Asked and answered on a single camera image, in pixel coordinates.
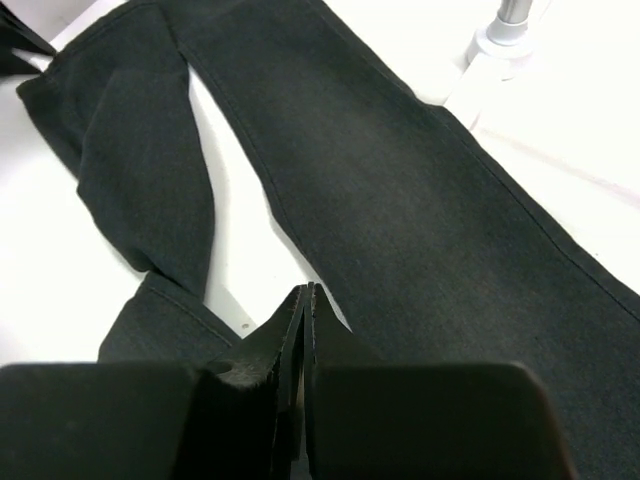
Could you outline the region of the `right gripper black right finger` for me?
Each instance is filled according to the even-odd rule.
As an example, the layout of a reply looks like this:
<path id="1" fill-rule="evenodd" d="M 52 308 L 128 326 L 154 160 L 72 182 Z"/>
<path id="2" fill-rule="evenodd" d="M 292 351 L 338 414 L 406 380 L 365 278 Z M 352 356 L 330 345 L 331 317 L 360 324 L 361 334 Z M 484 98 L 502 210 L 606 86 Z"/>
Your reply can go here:
<path id="1" fill-rule="evenodd" d="M 338 319 L 322 285 L 304 307 L 305 447 L 313 479 L 364 476 L 366 374 L 381 360 Z"/>

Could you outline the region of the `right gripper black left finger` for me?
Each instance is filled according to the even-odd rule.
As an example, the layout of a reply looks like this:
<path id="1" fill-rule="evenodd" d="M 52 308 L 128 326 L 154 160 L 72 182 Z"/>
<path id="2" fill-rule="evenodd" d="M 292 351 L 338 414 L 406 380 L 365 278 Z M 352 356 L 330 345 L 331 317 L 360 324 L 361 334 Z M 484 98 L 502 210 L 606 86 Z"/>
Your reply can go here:
<path id="1" fill-rule="evenodd" d="M 195 479 L 287 479 L 300 456 L 306 288 L 202 372 L 192 406 Z"/>

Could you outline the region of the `black denim trousers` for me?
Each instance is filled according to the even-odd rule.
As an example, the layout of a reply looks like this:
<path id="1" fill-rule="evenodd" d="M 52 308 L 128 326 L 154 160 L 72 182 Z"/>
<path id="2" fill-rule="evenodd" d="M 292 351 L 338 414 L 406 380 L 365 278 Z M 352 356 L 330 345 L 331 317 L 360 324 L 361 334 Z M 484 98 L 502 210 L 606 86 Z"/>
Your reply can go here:
<path id="1" fill-rule="evenodd" d="M 144 274 L 91 365 L 1 372 L 9 479 L 195 479 L 192 406 L 240 337 L 204 303 L 220 106 L 366 374 L 360 479 L 635 479 L 639 297 L 320 1 L 130 1 L 17 90 Z"/>

